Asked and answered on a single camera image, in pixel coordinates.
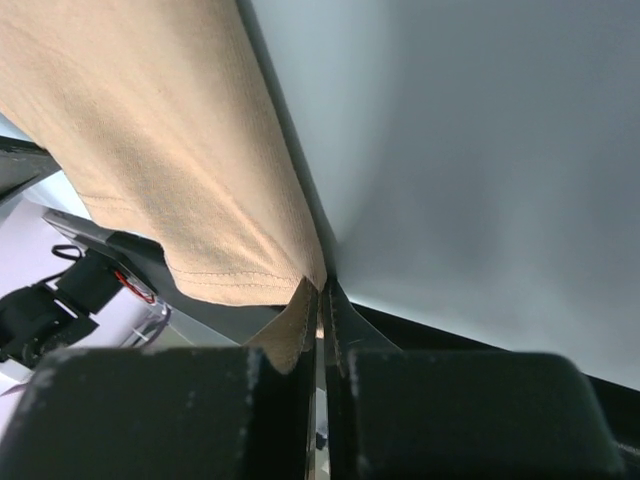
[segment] red wire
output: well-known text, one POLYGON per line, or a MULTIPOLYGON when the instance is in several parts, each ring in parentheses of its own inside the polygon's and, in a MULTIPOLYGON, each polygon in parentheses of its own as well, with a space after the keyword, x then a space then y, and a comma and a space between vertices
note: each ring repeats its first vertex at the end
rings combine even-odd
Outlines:
POLYGON ((153 305, 154 303, 156 303, 156 296, 154 294, 151 293, 149 295, 145 295, 138 289, 138 287, 136 287, 135 285, 132 285, 129 282, 129 280, 127 280, 127 278, 122 274, 122 272, 119 272, 118 270, 116 270, 115 274, 116 274, 116 278, 120 280, 120 283, 123 284, 125 287, 127 287, 136 297, 141 298, 142 300, 147 302, 149 305, 153 305))

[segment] beige cloth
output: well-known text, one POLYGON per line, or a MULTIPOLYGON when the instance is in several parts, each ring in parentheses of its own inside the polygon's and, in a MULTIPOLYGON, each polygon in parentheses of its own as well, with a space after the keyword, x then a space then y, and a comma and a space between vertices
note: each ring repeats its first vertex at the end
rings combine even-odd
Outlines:
POLYGON ((287 303, 326 272, 234 0, 3 0, 0 111, 178 287, 287 303))

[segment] fabric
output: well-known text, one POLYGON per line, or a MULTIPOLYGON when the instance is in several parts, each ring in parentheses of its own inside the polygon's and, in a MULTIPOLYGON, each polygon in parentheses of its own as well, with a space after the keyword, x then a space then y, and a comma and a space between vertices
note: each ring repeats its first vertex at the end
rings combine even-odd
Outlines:
POLYGON ((0 111, 96 223, 227 305, 321 288, 320 244, 233 0, 4 0, 0 111))

